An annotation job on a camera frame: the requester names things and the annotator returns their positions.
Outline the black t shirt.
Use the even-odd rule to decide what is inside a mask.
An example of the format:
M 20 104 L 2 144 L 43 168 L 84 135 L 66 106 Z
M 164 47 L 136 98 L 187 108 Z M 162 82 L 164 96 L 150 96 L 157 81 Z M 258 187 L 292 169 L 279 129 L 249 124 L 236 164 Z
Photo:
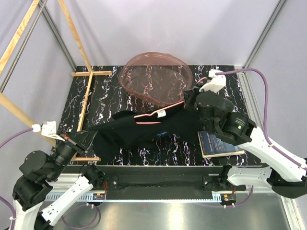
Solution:
M 90 127 L 83 131 L 97 131 L 93 140 L 94 154 L 102 160 L 112 161 L 119 153 L 120 148 L 152 146 L 152 142 L 158 139 L 176 135 L 183 141 L 190 143 L 198 142 L 198 132 L 202 125 L 181 125 L 168 123 L 157 126 L 138 126 L 133 117 L 141 113 L 133 111 L 120 111 L 112 115 L 112 121 Z

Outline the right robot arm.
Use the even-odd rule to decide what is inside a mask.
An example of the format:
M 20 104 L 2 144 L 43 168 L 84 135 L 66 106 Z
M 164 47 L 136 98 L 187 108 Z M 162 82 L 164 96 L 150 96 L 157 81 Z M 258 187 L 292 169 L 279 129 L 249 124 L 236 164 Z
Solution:
M 224 190 L 250 184 L 271 188 L 275 193 L 298 198 L 307 193 L 307 160 L 294 155 L 265 136 L 264 131 L 248 116 L 235 112 L 233 103 L 212 91 L 198 87 L 184 91 L 184 107 L 197 114 L 201 129 L 223 142 L 253 154 L 264 169 L 230 167 L 218 177 Z

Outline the pink wire hanger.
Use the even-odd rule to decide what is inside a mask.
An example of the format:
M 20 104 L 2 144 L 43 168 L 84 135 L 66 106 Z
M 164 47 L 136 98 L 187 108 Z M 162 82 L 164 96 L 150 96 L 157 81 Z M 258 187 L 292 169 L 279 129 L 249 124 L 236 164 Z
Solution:
M 206 83 L 204 80 L 205 78 L 198 80 L 195 86 L 203 86 Z M 138 126 L 157 126 L 163 123 L 200 126 L 200 119 L 197 112 L 184 109 L 184 99 L 152 112 L 135 115 L 133 119 L 134 123 Z

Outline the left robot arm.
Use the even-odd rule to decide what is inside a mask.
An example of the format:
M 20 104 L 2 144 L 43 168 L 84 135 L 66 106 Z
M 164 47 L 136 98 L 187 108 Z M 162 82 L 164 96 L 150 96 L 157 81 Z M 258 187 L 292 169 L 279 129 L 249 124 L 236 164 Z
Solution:
M 100 189 L 104 173 L 95 165 L 83 166 L 80 176 L 51 205 L 40 209 L 46 196 L 76 153 L 87 153 L 96 136 L 95 131 L 57 134 L 56 147 L 50 155 L 36 150 L 29 153 L 19 167 L 22 176 L 13 188 L 15 212 L 11 230 L 51 230 L 62 215 L 84 194 Z

